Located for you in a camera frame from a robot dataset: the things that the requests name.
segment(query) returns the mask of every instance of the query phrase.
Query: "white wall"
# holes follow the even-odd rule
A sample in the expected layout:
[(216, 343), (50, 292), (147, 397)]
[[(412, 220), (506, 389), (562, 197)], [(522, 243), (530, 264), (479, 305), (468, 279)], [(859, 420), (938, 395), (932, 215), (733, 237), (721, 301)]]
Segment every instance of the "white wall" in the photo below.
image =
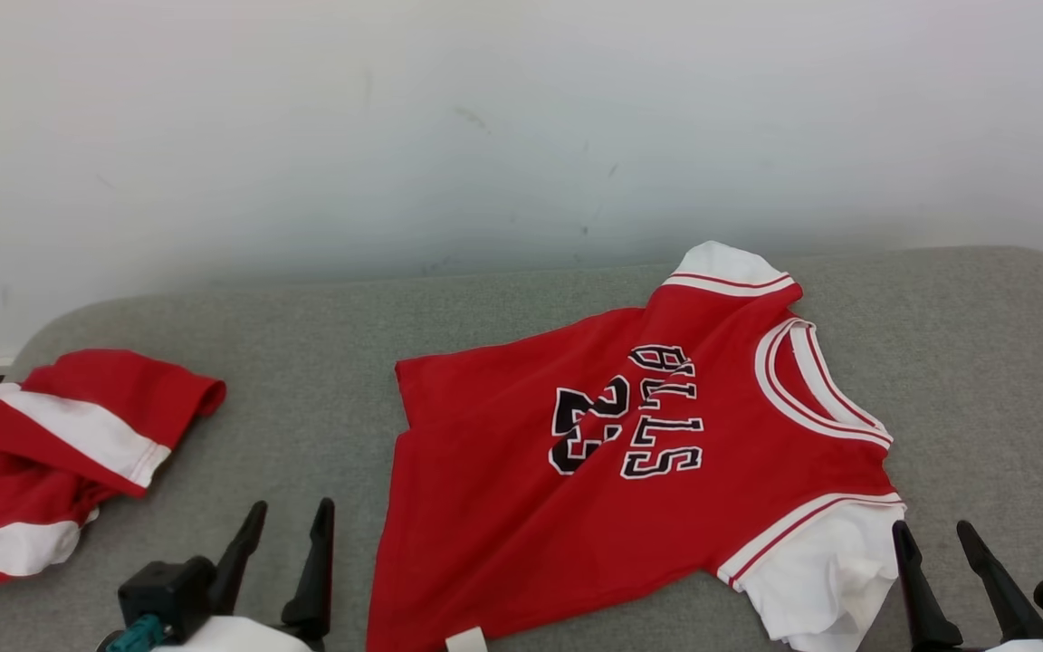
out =
[(1043, 248), (1043, 1), (0, 1), (0, 356), (104, 297)]

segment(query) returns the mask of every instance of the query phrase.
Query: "white tag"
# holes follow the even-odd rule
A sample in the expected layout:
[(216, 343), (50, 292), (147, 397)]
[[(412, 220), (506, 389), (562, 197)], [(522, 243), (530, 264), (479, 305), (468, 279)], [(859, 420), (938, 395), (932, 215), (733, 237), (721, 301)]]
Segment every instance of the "white tag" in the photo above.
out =
[(481, 628), (467, 628), (461, 634), (448, 636), (445, 639), (448, 652), (489, 652), (485, 649), (485, 635)]

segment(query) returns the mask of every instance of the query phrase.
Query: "red fabric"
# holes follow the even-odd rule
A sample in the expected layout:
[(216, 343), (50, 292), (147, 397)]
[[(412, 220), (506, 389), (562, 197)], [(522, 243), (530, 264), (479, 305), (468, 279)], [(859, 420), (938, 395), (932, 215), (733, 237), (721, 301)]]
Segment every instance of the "red fabric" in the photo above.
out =
[[(167, 449), (176, 445), (192, 417), (214, 412), (224, 395), (222, 381), (132, 352), (99, 349), (34, 368), (21, 389), (98, 405)], [(0, 401), (0, 528), (83, 525), (99, 503), (120, 492), (138, 498), (145, 488)], [(0, 581), (7, 579), (0, 573)]]
[[(715, 573), (808, 500), (895, 491), (884, 449), (802, 429), (758, 385), (758, 343), (793, 317), (800, 294), (798, 285), (757, 297), (663, 285), (646, 309), (397, 363), (410, 430), (394, 450), (368, 652), (435, 652), (467, 628), (496, 638), (641, 598), (696, 570)], [(632, 352), (646, 345), (681, 346), (695, 372), (640, 366)], [(827, 417), (790, 347), (779, 379)], [(576, 444), (606, 440), (607, 426), (621, 433), (564, 474), (555, 451), (574, 444), (554, 432), (559, 389), (616, 404), (615, 377), (629, 385), (628, 408), (577, 415)], [(696, 396), (659, 392), (650, 408), (645, 380), (693, 383)], [(642, 417), (701, 418), (703, 430), (651, 430), (654, 441), (638, 445), (649, 442), (636, 438)], [(638, 472), (668, 450), (683, 453), (666, 472), (624, 477), (630, 455), (646, 454)], [(698, 463), (683, 469), (688, 461)]]

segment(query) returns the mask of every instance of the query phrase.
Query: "white sleeve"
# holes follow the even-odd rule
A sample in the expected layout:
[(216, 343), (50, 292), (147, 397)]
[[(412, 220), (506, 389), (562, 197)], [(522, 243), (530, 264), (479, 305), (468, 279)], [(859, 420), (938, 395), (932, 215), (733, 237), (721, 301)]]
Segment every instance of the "white sleeve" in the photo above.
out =
[(772, 641), (855, 652), (898, 575), (902, 504), (841, 504), (790, 533), (737, 579)]

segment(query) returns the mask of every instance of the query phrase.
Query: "red stripe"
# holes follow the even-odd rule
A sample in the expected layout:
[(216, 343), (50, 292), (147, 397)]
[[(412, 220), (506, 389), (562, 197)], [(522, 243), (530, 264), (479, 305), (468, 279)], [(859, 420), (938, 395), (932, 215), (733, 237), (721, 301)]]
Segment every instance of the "red stripe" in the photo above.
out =
[(778, 284), (781, 281), (786, 281), (786, 279), (791, 277), (792, 275), (791, 273), (783, 273), (782, 276), (776, 277), (774, 281), (767, 281), (766, 284), (758, 284), (758, 285), (739, 284), (739, 282), (737, 281), (728, 281), (725, 280), (725, 277), (704, 276), (703, 273), (690, 273), (686, 271), (676, 271), (675, 273), (671, 273), (670, 276), (699, 277), (699, 280), (702, 281), (713, 281), (715, 282), (715, 284), (734, 285), (736, 286), (736, 288), (770, 288), (771, 285)]
[(891, 503), (881, 503), (881, 501), (878, 501), (878, 500), (864, 500), (864, 499), (860, 499), (860, 498), (836, 498), (835, 500), (832, 500), (831, 503), (828, 503), (828, 504), (826, 504), (826, 505), (824, 505), (824, 506), (822, 506), (820, 508), (817, 508), (817, 509), (815, 509), (815, 511), (811, 511), (810, 514), (807, 514), (806, 516), (803, 516), (799, 521), (796, 521), (796, 523), (793, 524), (792, 527), (786, 528), (785, 530), (783, 530), (782, 532), (780, 532), (777, 537), (771, 539), (771, 544), (769, 544), (767, 546), (762, 546), (762, 550), (760, 550), (760, 552), (754, 554), (754, 557), (752, 557), (751, 559), (749, 559), (748, 562), (746, 562), (746, 564), (744, 564), (742, 566), (742, 569), (739, 569), (739, 573), (733, 574), (731, 576), (731, 581), (729, 581), (727, 583), (730, 583), (730, 585), (733, 585), (733, 583), (736, 583), (739, 580), (739, 578), (743, 577), (743, 573), (748, 573), (748, 570), (750, 570), (751, 566), (754, 565), (754, 562), (758, 561), (758, 558), (765, 556), (765, 554), (767, 552), (769, 552), (769, 550), (771, 550), (772, 548), (774, 548), (775, 545), (777, 545), (779, 541), (783, 540), (783, 538), (786, 537), (786, 535), (790, 535), (790, 533), (792, 533), (792, 530), (794, 530), (795, 528), (798, 528), (800, 525), (805, 524), (808, 518), (810, 518), (811, 516), (815, 516), (816, 514), (819, 514), (819, 512), (824, 511), (824, 509), (826, 509), (828, 507), (831, 507), (832, 505), (836, 505), (839, 503), (844, 503), (845, 500), (846, 501), (851, 501), (851, 503), (863, 503), (865, 505), (902, 505), (903, 504), (903, 501), (901, 501), (901, 500), (894, 500), (894, 501), (891, 501)]
[(799, 412), (803, 416), (811, 418), (812, 421), (816, 421), (820, 426), (824, 426), (825, 429), (836, 430), (836, 432), (841, 433), (855, 433), (857, 435), (872, 436), (874, 438), (877, 438), (877, 440), (888, 442), (888, 444), (890, 445), (891, 444), (890, 438), (887, 437), (887, 435), (882, 434), (881, 432), (878, 432), (878, 430), (853, 429), (853, 427), (844, 426), (843, 424), (838, 424), (836, 421), (828, 421), (827, 418), (819, 416), (819, 414), (811, 412), (810, 409), (804, 408), (803, 405), (800, 405), (798, 403), (793, 403), (791, 400), (787, 400), (787, 397), (785, 396), (785, 389), (783, 389), (783, 391), (779, 391), (782, 388), (782, 385), (779, 385), (779, 381), (777, 379), (774, 379), (771, 372), (771, 366), (775, 360), (775, 345), (779, 343), (779, 340), (783, 339), (783, 335), (786, 335), (787, 332), (791, 332), (792, 327), (794, 325), (795, 322), (792, 321), (792, 323), (790, 323), (790, 325), (786, 327), (786, 330), (780, 333), (777, 338), (772, 340), (771, 345), (767, 347), (767, 368), (766, 368), (767, 384), (771, 385), (771, 388), (775, 389), (775, 393), (777, 393), (777, 395), (779, 396), (779, 401), (782, 401), (787, 406), (791, 406), (791, 408), (795, 409), (796, 412)]
[(873, 429), (879, 429), (880, 426), (876, 426), (872, 418), (868, 418), (864, 414), (860, 414), (860, 412), (856, 411), (855, 408), (852, 408), (852, 402), (846, 400), (846, 397), (838, 391), (835, 384), (831, 382), (831, 376), (827, 376), (827, 368), (824, 367), (823, 359), (820, 358), (819, 347), (815, 345), (815, 340), (811, 338), (811, 329), (804, 330), (804, 334), (807, 337), (807, 347), (810, 347), (811, 349), (811, 358), (815, 359), (815, 366), (820, 369), (820, 376), (823, 377), (823, 384), (827, 385), (827, 391), (831, 392), (831, 395), (835, 396), (835, 401), (840, 402), (844, 408), (847, 408), (848, 412), (854, 414), (858, 420), (865, 421), (868, 426), (872, 426)]

